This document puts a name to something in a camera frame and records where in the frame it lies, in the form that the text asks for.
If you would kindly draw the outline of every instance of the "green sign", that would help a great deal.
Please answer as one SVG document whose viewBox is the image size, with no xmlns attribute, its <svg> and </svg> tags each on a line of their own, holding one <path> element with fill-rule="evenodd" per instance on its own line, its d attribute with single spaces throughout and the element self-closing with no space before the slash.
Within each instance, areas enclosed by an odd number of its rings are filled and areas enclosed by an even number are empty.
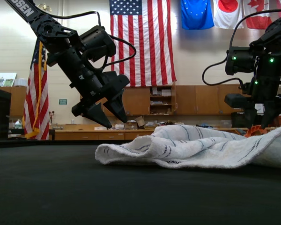
<svg viewBox="0 0 281 225">
<path fill-rule="evenodd" d="M 60 99 L 59 104 L 60 105 L 67 105 L 67 99 Z"/>
</svg>

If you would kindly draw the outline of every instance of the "striped towel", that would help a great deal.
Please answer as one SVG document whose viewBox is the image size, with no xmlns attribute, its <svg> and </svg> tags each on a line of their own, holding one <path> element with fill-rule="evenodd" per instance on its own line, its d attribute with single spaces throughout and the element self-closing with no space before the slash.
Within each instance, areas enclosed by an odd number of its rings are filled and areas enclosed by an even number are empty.
<svg viewBox="0 0 281 225">
<path fill-rule="evenodd" d="M 237 168 L 254 163 L 281 168 L 281 127 L 245 138 L 227 132 L 187 126 L 157 127 L 152 135 L 123 145 L 101 144 L 102 164 L 151 164 L 166 168 Z"/>
</svg>

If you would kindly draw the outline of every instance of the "blue flag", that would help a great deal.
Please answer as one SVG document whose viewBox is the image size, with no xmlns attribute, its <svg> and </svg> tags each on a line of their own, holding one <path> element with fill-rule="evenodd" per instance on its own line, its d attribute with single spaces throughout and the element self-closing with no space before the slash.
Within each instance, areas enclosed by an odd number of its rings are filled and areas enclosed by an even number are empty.
<svg viewBox="0 0 281 225">
<path fill-rule="evenodd" d="M 203 30 L 212 28 L 210 0 L 181 0 L 182 28 Z"/>
</svg>

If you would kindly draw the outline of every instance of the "black table surface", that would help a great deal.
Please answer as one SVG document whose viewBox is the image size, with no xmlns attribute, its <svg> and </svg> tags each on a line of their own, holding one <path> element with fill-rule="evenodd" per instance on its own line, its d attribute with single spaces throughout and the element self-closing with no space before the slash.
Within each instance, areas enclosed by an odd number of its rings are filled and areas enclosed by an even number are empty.
<svg viewBox="0 0 281 225">
<path fill-rule="evenodd" d="M 0 148 L 0 225 L 281 224 L 281 169 L 101 165 L 95 149 Z"/>
</svg>

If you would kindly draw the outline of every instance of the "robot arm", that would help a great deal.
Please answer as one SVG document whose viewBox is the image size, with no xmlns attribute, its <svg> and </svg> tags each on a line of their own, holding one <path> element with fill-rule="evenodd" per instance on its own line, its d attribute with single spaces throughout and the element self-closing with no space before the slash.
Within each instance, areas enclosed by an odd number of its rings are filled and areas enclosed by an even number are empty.
<svg viewBox="0 0 281 225">
<path fill-rule="evenodd" d="M 254 73 L 250 83 L 241 86 L 240 94 L 228 94 L 225 102 L 234 108 L 242 108 L 247 127 L 250 128 L 257 114 L 255 104 L 264 105 L 262 128 L 281 114 L 281 18 L 268 26 L 263 36 L 250 43 L 250 47 L 231 47 L 228 51 L 226 74 Z"/>
<path fill-rule="evenodd" d="M 104 106 L 118 119 L 127 122 L 123 107 L 123 88 L 129 80 L 116 72 L 103 72 L 94 68 L 93 62 L 116 53 L 112 36 L 105 28 L 95 26 L 86 33 L 78 35 L 77 31 L 63 27 L 49 14 L 40 10 L 32 0 L 5 0 L 32 28 L 37 38 L 48 50 L 47 65 L 58 64 L 71 81 L 70 87 L 81 94 L 81 101 L 72 108 L 74 116 L 81 115 L 107 128 L 111 123 L 96 102 L 107 98 Z"/>
</svg>

